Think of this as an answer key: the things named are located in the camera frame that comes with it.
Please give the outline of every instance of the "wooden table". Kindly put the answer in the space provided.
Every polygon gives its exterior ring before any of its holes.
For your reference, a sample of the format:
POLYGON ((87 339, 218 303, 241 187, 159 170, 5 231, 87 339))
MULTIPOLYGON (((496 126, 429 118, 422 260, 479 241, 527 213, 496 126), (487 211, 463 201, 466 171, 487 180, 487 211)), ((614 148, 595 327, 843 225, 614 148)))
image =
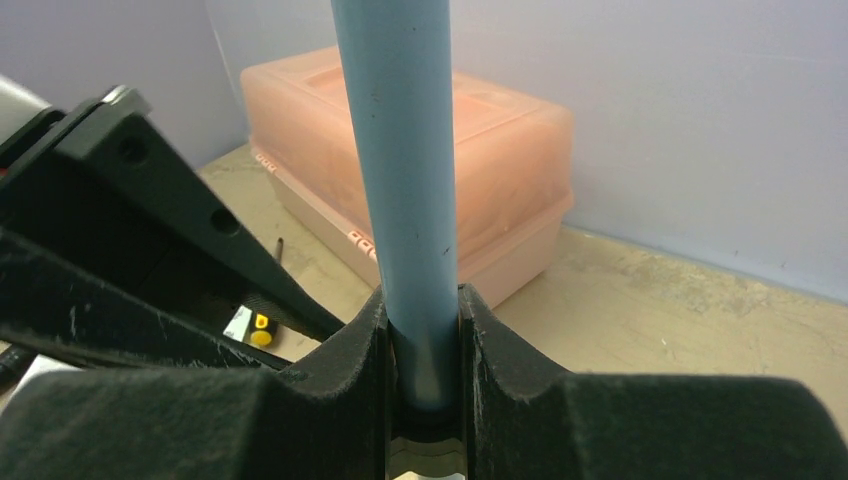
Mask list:
MULTIPOLYGON (((246 147, 201 171, 253 234, 349 321, 371 289, 278 203, 246 147)), ((554 264, 495 309, 533 346, 579 372, 776 375, 798 379, 848 437, 848 307, 641 247, 563 228, 554 264)), ((286 332, 296 360, 316 342, 286 332)))

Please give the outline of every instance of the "blue pole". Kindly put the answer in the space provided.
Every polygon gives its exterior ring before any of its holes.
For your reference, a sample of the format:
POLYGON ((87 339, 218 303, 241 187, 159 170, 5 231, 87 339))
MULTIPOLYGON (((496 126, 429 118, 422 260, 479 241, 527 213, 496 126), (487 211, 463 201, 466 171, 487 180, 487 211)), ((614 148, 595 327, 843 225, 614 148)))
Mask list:
POLYGON ((448 0, 333 0, 401 394, 458 395, 448 0))

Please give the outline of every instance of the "light blue tube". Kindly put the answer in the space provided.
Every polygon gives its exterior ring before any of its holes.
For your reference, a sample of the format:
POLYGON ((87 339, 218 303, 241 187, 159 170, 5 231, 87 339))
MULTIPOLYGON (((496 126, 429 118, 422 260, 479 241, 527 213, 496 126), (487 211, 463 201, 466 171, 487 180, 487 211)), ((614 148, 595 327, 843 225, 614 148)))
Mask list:
POLYGON ((456 197, 448 0, 333 0, 399 387, 457 399, 456 197))

